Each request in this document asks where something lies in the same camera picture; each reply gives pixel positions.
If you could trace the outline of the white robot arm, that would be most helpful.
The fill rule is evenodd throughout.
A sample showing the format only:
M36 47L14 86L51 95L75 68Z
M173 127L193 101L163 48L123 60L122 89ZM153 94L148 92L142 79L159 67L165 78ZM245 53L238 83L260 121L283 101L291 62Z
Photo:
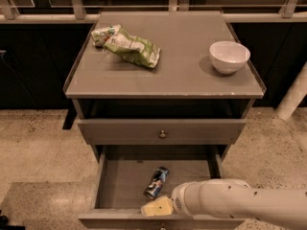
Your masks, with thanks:
M176 186L158 196L166 175L154 178L145 191L151 201L141 207L145 217L208 215L217 219L258 219L289 230L307 230L304 189L255 189L240 179L210 179Z

